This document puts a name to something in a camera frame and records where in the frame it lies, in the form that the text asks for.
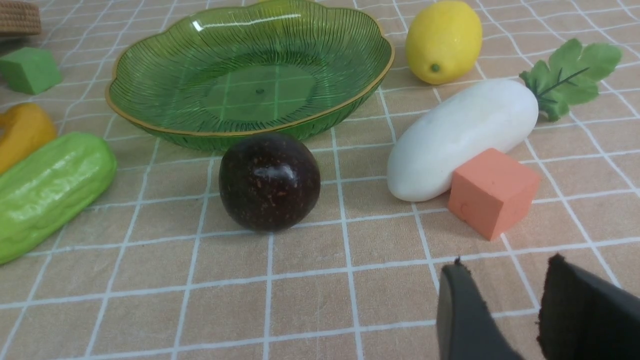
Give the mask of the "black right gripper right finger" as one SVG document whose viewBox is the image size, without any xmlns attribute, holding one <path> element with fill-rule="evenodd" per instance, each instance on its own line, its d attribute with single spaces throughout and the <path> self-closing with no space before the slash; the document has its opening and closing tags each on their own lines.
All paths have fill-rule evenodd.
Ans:
<svg viewBox="0 0 640 360">
<path fill-rule="evenodd" d="M 538 313 L 547 360 L 637 360 L 640 299 L 555 254 Z"/>
</svg>

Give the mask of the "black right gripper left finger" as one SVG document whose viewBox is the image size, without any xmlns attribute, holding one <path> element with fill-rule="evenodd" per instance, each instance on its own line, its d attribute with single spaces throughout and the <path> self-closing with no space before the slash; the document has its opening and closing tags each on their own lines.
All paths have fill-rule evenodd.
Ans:
<svg viewBox="0 0 640 360">
<path fill-rule="evenodd" d="M 439 273 L 436 315 L 441 360 L 521 360 L 503 337 L 470 270 L 459 257 Z"/>
</svg>

